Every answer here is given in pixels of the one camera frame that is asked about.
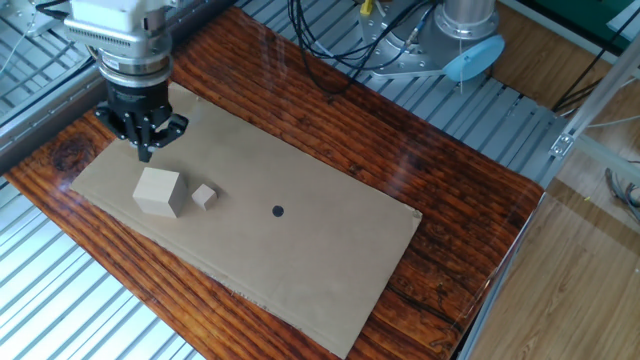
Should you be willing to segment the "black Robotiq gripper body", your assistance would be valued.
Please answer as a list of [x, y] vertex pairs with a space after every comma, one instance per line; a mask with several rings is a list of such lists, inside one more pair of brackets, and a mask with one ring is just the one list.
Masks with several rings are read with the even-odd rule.
[[148, 116], [154, 125], [163, 124], [172, 114], [167, 81], [150, 87], [126, 87], [106, 82], [107, 100], [102, 104], [102, 122], [122, 122], [126, 113], [135, 118]]

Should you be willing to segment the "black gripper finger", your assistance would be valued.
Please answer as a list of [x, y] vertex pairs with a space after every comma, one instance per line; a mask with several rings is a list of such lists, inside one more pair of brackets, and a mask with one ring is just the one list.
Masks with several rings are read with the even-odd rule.
[[149, 122], [133, 111], [112, 109], [107, 103], [99, 103], [95, 116], [118, 139], [127, 140], [137, 149], [138, 159], [148, 163], [151, 159]]
[[186, 132], [188, 125], [189, 120], [186, 117], [172, 114], [162, 129], [151, 133], [150, 145], [157, 149], [169, 145]]

